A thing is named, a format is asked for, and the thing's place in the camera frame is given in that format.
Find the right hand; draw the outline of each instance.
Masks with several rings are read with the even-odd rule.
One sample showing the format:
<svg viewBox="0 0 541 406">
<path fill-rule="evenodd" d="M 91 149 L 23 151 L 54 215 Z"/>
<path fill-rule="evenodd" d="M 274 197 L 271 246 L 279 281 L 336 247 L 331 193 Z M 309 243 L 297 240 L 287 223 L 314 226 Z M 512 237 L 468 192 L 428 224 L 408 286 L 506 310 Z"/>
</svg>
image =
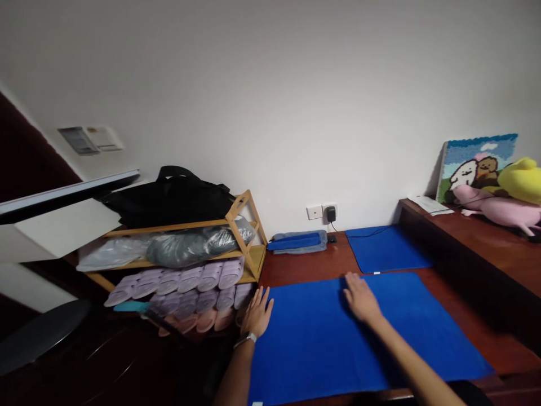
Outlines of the right hand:
<svg viewBox="0 0 541 406">
<path fill-rule="evenodd" d="M 344 295 L 355 317 L 368 324 L 383 319 L 376 296 L 366 281 L 359 279 L 356 273 L 351 272 L 346 274 L 345 281 L 348 284 L 348 289 L 344 289 Z"/>
</svg>

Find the stuffed toy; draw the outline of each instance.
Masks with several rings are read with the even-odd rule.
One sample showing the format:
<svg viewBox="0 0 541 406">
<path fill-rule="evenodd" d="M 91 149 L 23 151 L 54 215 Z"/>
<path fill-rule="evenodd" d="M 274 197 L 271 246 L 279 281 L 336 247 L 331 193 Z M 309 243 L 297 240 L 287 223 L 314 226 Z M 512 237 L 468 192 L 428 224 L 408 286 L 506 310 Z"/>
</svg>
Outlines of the stuffed toy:
<svg viewBox="0 0 541 406">
<path fill-rule="evenodd" d="M 453 190 L 455 202 L 464 205 L 462 214 L 482 214 L 494 223 L 506 227 L 520 228 L 531 242 L 541 242 L 531 228 L 541 230 L 536 224 L 541 221 L 541 206 L 509 197 L 497 197 L 485 190 L 460 185 Z"/>
<path fill-rule="evenodd" d="M 500 187 L 487 186 L 483 190 L 497 196 L 506 192 L 516 199 L 541 205 L 541 168 L 530 158 L 519 159 L 505 167 L 498 176 Z"/>
</svg>

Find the power cord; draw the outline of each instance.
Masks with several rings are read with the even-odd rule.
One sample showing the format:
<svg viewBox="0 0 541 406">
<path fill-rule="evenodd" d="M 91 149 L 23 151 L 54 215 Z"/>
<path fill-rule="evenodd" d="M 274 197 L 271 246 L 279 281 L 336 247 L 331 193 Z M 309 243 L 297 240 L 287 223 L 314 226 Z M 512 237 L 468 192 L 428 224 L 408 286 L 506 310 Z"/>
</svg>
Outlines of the power cord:
<svg viewBox="0 0 541 406">
<path fill-rule="evenodd" d="M 441 211 L 447 211 L 447 210 L 454 210 L 454 209 L 458 209 L 460 207 L 463 207 L 463 206 L 466 206 L 466 204 L 470 204 L 470 203 L 475 203 L 475 202 L 478 202 L 480 200 L 485 200 L 485 199 L 488 199 L 488 198 L 493 198 L 493 197 L 497 197 L 497 196 L 488 196 L 488 197 L 483 197 L 481 199 L 477 199 L 477 200 L 472 200 L 471 202 L 467 202 L 467 203 L 464 203 L 464 204 L 461 204 L 461 205 L 458 205 L 458 206 L 455 206 L 453 208 L 448 208 L 448 209 L 443 209 L 443 210 L 436 210 L 436 211 L 431 211 L 429 214 L 432 214 L 432 213 L 439 213 Z M 334 224 L 333 222 L 331 222 L 331 226 L 332 228 L 334 229 L 334 231 L 338 232 L 338 230 L 334 227 Z M 374 231 L 372 234 L 368 234 L 366 236 L 348 236 L 348 238 L 368 238 L 368 237 L 371 237 L 371 236 L 375 236 L 377 234 L 380 234 L 382 232 L 384 232 L 385 230 L 388 230 L 389 228 L 391 228 L 393 226 L 393 224 L 391 224 L 390 226 L 386 226 L 384 228 L 380 228 L 379 230 L 376 230 Z"/>
</svg>

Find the watch strap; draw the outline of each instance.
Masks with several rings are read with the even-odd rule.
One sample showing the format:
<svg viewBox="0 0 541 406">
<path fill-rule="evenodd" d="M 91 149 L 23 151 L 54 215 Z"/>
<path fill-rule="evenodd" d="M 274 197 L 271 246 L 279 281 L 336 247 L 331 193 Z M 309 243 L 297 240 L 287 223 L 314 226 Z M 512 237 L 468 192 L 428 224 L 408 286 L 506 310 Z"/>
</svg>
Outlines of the watch strap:
<svg viewBox="0 0 541 406">
<path fill-rule="evenodd" d="M 243 334 L 241 338 L 237 340 L 235 345 L 233 346 L 233 349 L 237 348 L 239 345 L 245 343 L 248 340 L 252 340 L 254 344 L 258 341 L 258 338 L 255 336 L 254 333 L 248 332 L 246 334 Z"/>
</svg>

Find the black bag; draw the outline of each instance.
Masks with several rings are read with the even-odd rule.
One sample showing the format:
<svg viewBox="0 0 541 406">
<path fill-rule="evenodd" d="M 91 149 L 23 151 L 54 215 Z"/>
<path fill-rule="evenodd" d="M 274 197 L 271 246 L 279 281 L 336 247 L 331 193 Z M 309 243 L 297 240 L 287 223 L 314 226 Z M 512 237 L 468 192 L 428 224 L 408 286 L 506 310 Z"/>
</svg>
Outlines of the black bag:
<svg viewBox="0 0 541 406">
<path fill-rule="evenodd" d="M 223 219 L 235 200 L 229 188 L 200 180 L 180 166 L 163 166 L 154 183 L 97 198 L 129 228 Z"/>
</svg>

